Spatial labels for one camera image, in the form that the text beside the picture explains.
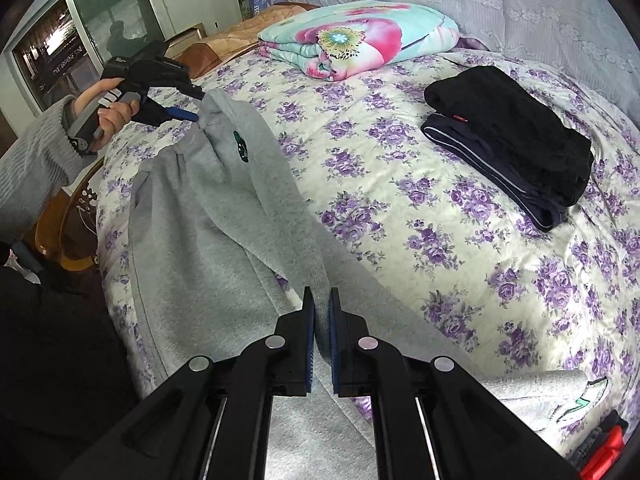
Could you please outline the person's left hand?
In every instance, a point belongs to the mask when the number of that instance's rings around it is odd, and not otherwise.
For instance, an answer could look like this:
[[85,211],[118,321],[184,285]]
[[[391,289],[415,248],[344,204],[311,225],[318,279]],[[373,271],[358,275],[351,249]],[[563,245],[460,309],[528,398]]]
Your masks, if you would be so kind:
[[[74,117],[80,113],[101,93],[115,89],[122,82],[122,78],[101,79],[92,87],[82,92],[78,98],[73,100],[72,110]],[[105,108],[98,110],[99,126],[103,130],[102,136],[92,142],[90,152],[96,153],[110,143],[111,138],[116,136],[131,118],[139,111],[140,103],[133,100],[130,103],[122,101],[114,102]]]

